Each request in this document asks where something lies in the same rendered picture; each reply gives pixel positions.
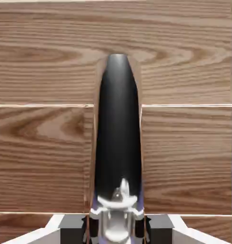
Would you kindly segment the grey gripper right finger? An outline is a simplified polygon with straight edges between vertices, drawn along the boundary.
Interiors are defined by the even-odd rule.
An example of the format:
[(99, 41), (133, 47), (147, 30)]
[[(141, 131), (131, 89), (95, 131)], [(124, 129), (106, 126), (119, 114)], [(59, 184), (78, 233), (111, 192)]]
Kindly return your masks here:
[(230, 244), (188, 227), (178, 214), (149, 214), (145, 222), (149, 244)]

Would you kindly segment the light wood cabinet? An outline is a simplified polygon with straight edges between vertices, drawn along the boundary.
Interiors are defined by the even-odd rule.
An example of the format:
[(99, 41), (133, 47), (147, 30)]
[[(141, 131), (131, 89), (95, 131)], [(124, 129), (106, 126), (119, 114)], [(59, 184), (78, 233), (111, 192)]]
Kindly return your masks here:
[[(134, 59), (132, 56), (129, 56), (129, 57), (131, 60), (133, 60), (134, 74), (140, 80), (139, 96), (140, 96), (140, 100), (142, 103), (142, 110), (145, 107), (214, 107), (214, 106), (217, 106), (217, 107), (231, 107), (232, 108), (232, 101), (231, 101), (231, 103), (224, 103), (224, 104), (220, 104), (220, 103), (213, 103), (213, 104), (210, 104), (210, 103), (207, 103), (207, 104), (204, 104), (204, 103), (145, 104), (145, 103), (143, 103), (142, 93), (141, 93), (141, 67), (138, 64), (138, 61), (136, 59)], [(50, 106), (54, 106), (54, 107), (91, 107), (92, 112), (93, 112), (94, 103), (97, 100), (97, 87), (98, 87), (97, 78), (98, 78), (98, 68), (99, 68), (100, 62), (101, 62), (101, 59), (99, 59), (96, 64), (95, 81), (94, 81), (95, 89), (94, 89), (92, 103), (83, 103), (83, 104), (76, 104), (76, 103), (70, 103), (70, 104), (64, 104), (64, 103), (51, 103), (51, 104), (48, 104), (48, 103), (11, 103), (11, 104), (0, 103), (0, 107), (50, 107)], [(92, 127), (92, 143), (93, 143), (93, 141), (94, 141), (94, 138), (93, 138), (93, 127)], [(91, 155), (91, 162), (92, 162), (92, 159), (94, 156), (94, 150), (92, 147), (91, 147), (91, 151), (92, 151), (92, 155)], [(69, 212), (31, 212), (31, 213), (54, 214), (54, 213), (69, 213)]]

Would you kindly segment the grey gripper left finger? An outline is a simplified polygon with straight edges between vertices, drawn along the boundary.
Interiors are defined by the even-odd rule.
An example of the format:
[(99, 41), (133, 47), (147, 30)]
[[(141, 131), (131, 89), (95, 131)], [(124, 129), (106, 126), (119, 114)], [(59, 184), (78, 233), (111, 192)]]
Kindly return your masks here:
[(87, 225), (83, 214), (54, 214), (44, 228), (2, 244), (87, 244)]

